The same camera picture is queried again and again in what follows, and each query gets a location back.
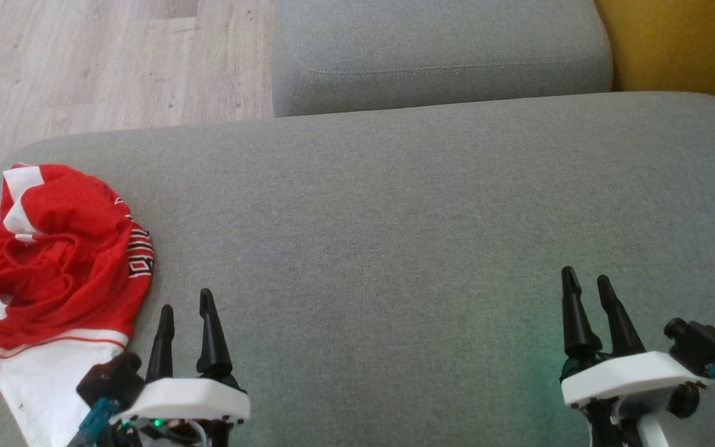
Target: yellow wall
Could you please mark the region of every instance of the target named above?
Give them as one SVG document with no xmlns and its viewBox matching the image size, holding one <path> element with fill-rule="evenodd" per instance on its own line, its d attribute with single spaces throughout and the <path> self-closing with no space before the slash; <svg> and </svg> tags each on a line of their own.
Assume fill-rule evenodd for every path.
<svg viewBox="0 0 715 447">
<path fill-rule="evenodd" d="M 618 90 L 715 94 L 715 0 L 595 0 Z"/>
</svg>

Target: wooden floor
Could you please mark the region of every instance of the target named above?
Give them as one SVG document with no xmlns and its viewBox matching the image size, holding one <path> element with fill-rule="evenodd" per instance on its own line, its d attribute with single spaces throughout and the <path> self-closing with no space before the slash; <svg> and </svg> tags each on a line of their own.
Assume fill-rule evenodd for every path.
<svg viewBox="0 0 715 447">
<path fill-rule="evenodd" d="M 275 0 L 0 0 L 0 161 L 72 133 L 272 116 Z"/>
</svg>

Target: cushion seam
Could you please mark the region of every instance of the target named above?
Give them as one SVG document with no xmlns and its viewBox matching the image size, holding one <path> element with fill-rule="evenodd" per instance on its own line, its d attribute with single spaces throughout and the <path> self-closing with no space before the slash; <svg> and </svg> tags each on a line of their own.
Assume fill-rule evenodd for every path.
<svg viewBox="0 0 715 447">
<path fill-rule="evenodd" d="M 568 63 L 581 63 L 587 60 L 594 59 L 599 54 L 582 57 L 578 60 L 562 60 L 554 62 L 534 62 L 534 63 L 454 63 L 453 65 L 431 65 L 425 67 L 400 67 L 400 68 L 383 68 L 380 70 L 355 70 L 355 71 L 338 71 L 338 70 L 316 70 L 315 68 L 305 65 L 300 57 L 294 52 L 289 35 L 284 29 L 284 40 L 286 40 L 286 49 L 290 59 L 295 66 L 305 71 L 308 74 L 319 77 L 373 77 L 373 76 L 401 76 L 405 74 L 425 74 L 425 73 L 440 73 L 440 71 L 459 71 L 459 70 L 491 70 L 497 68 L 537 68 L 553 65 L 568 65 Z"/>
<path fill-rule="evenodd" d="M 558 65 L 574 65 L 574 63 L 587 62 L 599 57 L 599 55 L 593 55 L 585 57 L 584 59 L 571 60 L 568 62 L 551 62 L 551 63 L 526 63 L 525 65 L 465 65 L 465 66 L 443 66 L 439 68 L 426 68 L 426 69 L 415 69 L 415 70 L 405 70 L 405 71 L 355 71 L 351 74 L 331 74 L 331 73 L 321 73 L 321 71 L 310 70 L 306 68 L 301 63 L 298 63 L 293 59 L 292 63 L 296 65 L 301 71 L 309 76 L 317 76 L 321 78 L 372 78 L 372 77 L 385 77 L 385 76 L 413 76 L 413 75 L 428 75 L 436 73 L 457 73 L 457 71 L 490 71 L 490 70 L 503 70 L 505 68 L 519 68 L 519 69 L 536 69 L 542 67 L 551 67 Z"/>
</svg>

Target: gray couch cushion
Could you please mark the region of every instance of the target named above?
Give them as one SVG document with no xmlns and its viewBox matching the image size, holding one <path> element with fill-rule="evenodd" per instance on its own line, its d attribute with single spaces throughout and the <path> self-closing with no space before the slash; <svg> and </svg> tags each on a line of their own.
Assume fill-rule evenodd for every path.
<svg viewBox="0 0 715 447">
<path fill-rule="evenodd" d="M 715 98 L 613 93 L 92 133 L 2 164 L 107 181 L 153 234 L 193 374 L 210 287 L 250 392 L 232 445 L 585 445 L 559 269 L 612 278 L 650 349 L 715 325 Z M 690 430 L 715 445 L 715 391 Z M 17 444 L 0 398 L 0 445 Z"/>
<path fill-rule="evenodd" d="M 274 41 L 276 116 L 611 87 L 592 0 L 283 0 Z"/>
</svg>

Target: white fabric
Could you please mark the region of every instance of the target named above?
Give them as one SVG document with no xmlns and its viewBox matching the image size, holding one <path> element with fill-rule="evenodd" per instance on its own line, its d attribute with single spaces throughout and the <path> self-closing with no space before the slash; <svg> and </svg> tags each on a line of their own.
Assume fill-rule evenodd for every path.
<svg viewBox="0 0 715 447">
<path fill-rule="evenodd" d="M 24 166 L 17 169 L 9 169 L 4 173 L 5 185 L 11 193 L 14 204 L 2 222 L 8 232 L 14 234 L 36 235 L 38 231 L 29 222 L 24 206 L 20 203 L 20 198 L 26 190 L 34 186 L 43 184 L 43 175 L 39 166 Z"/>
<path fill-rule="evenodd" d="M 90 411 L 76 393 L 79 380 L 127 342 L 117 331 L 74 329 L 41 345 L 0 349 L 0 391 L 28 445 L 65 447 L 71 441 Z"/>
</svg>

